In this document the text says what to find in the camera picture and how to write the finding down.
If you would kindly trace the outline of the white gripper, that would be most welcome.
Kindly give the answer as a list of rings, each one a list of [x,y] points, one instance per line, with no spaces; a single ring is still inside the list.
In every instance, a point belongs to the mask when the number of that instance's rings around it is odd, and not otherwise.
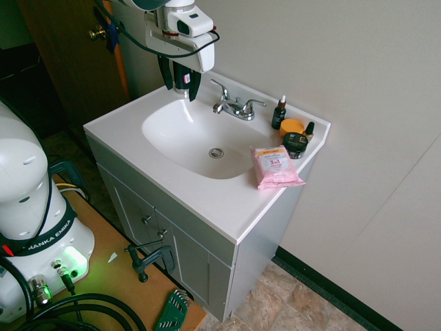
[[[203,48],[196,54],[185,56],[193,51],[199,50],[205,44],[213,41],[211,34],[205,33],[199,37],[167,36],[159,29],[154,21],[154,15],[146,12],[145,19],[145,44],[154,51],[168,55],[184,55],[184,57],[170,58],[185,67],[190,68],[189,72],[189,101],[195,100],[201,84],[201,72],[210,71],[214,67],[215,49],[214,44]],[[173,88],[173,76],[170,70],[170,60],[160,55],[157,56],[158,65],[163,82],[168,90]]]

